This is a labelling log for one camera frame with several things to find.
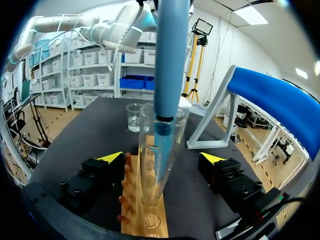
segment white metal frame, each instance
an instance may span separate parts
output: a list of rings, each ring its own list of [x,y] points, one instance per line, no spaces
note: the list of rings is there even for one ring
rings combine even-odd
[[[239,96],[233,92],[228,91],[227,87],[234,75],[236,67],[237,66],[232,65],[228,70],[227,74],[225,75],[221,83],[221,86],[219,87],[209,109],[206,111],[204,117],[202,118],[201,122],[199,123],[198,127],[196,128],[192,136],[190,137],[189,141],[186,142],[188,149],[215,149],[225,148],[228,146],[230,136],[232,133],[232,126],[235,122],[237,115]],[[198,141],[201,134],[204,132],[209,122],[213,120],[215,113],[217,112],[220,105],[228,95],[230,95],[230,114],[223,139]]]

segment black cable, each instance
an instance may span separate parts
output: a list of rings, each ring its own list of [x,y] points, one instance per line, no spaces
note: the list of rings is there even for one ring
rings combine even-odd
[[[277,209],[277,208],[279,208],[279,207],[282,207],[282,206],[287,205],[287,204],[290,204],[290,203],[294,203],[294,202],[300,202],[300,203],[302,203],[304,200],[305,200],[304,197],[294,197],[294,198],[288,199],[288,200],[286,200],[286,201],[281,201],[281,202],[279,202],[279,203],[277,203],[277,204],[275,204],[275,205],[267,208],[266,210],[264,210],[264,211],[262,212],[262,214],[263,214],[263,215],[268,214],[268,213],[270,213],[271,211],[273,211],[274,209]]]

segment black table surface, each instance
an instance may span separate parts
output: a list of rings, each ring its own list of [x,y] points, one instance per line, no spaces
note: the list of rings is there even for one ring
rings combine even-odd
[[[99,158],[117,152],[137,154],[139,134],[128,130],[125,106],[146,102],[123,98],[96,99],[53,141],[30,181],[42,183],[48,189],[56,188],[61,180],[70,179],[77,174],[81,163],[88,158]],[[259,180],[232,141],[224,148],[187,149],[185,143],[201,119],[202,116],[190,114],[180,152],[163,191],[170,237],[216,239],[215,231],[239,218],[220,195],[211,192],[199,173],[197,165],[200,152],[221,158],[234,158],[241,163],[241,169],[247,176],[255,181]],[[222,129],[211,121],[200,140],[219,140],[223,135]],[[121,192],[118,190],[113,196],[102,197],[96,202],[94,209],[82,217],[107,229],[119,229],[119,224],[114,220],[120,213],[117,194]]]

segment ceiling light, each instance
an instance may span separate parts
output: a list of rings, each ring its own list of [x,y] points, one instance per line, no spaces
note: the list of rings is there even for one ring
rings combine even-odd
[[[316,76],[319,76],[320,74],[320,61],[317,61],[314,65],[314,73]]]
[[[234,11],[250,25],[268,24],[268,21],[253,7],[248,6]]]
[[[308,74],[305,71],[302,71],[299,68],[295,68],[296,74],[303,77],[304,79],[308,79]]]

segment screw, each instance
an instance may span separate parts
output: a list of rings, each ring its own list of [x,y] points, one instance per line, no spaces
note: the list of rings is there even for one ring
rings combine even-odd
[[[245,187],[242,189],[242,194],[247,195],[249,193],[248,189]]]

